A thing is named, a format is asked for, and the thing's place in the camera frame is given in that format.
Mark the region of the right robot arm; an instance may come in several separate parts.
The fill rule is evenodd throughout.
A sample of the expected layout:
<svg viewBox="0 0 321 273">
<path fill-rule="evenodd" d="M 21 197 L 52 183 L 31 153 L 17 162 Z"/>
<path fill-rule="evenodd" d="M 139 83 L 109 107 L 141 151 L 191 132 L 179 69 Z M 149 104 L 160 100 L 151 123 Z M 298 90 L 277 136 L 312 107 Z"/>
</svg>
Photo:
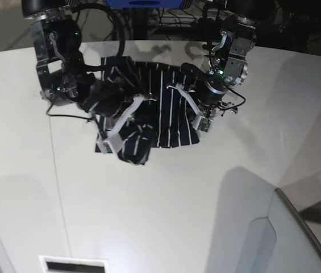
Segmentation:
<svg viewBox="0 0 321 273">
<path fill-rule="evenodd" d="M 104 12 L 119 36 L 116 54 L 100 65 L 88 65 L 80 51 L 82 32 L 74 13 Z M 124 56 L 125 34 L 121 21 L 109 7 L 83 1 L 22 1 L 36 53 L 36 72 L 42 97 L 50 106 L 76 104 L 82 119 L 106 118 L 100 136 L 119 131 L 122 140 L 150 142 L 154 136 L 149 97 L 133 60 Z"/>
</svg>

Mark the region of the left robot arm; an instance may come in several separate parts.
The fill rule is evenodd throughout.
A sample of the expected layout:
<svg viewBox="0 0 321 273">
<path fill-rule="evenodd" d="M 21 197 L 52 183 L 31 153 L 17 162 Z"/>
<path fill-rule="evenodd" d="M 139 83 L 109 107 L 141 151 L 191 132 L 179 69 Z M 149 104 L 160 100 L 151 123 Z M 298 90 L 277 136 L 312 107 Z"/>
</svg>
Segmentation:
<svg viewBox="0 0 321 273">
<path fill-rule="evenodd" d="M 208 9 L 202 9 L 206 30 L 209 68 L 202 71 L 190 63 L 181 65 L 185 83 L 177 83 L 177 90 L 186 100 L 191 121 L 210 121 L 215 114 L 238 112 L 247 99 L 235 88 L 248 76 L 247 53 L 256 45 L 256 26 L 268 17 L 267 1 L 225 1 L 224 9 L 231 15 L 220 22 L 209 21 Z"/>
</svg>

